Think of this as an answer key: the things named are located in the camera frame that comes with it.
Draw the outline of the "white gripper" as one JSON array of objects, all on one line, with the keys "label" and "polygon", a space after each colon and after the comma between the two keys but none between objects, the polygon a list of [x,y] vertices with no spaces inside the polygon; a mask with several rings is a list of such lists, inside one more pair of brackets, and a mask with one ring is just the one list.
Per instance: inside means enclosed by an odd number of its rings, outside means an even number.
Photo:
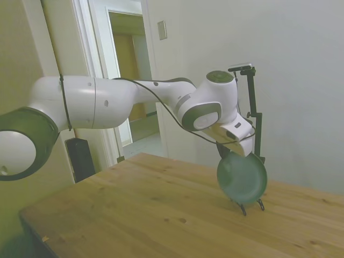
[{"label": "white gripper", "polygon": [[228,136],[228,131],[217,129],[206,129],[206,135],[215,140],[217,150],[221,157],[226,157],[230,152],[239,154],[241,156],[247,156],[253,150],[253,129],[248,133],[249,139],[236,140],[234,136]]}]

